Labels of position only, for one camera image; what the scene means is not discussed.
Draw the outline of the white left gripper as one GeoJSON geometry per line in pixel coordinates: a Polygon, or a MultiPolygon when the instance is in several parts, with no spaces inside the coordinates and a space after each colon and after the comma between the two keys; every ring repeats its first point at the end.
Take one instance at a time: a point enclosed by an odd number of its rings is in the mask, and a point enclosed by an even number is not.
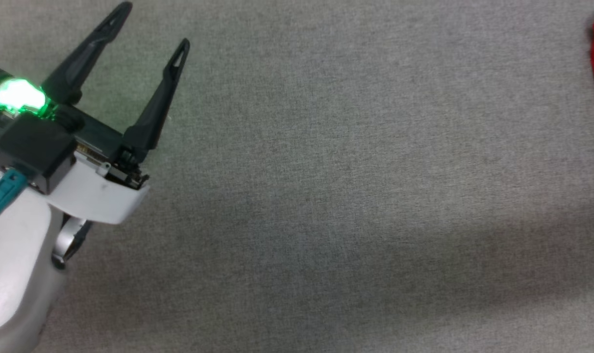
{"type": "Polygon", "coordinates": [[[0,68],[0,172],[17,172],[25,188],[64,214],[122,223],[148,191],[138,164],[158,145],[190,51],[181,40],[138,120],[120,134],[74,107],[105,47],[133,9],[121,2],[35,87],[0,68]]]}

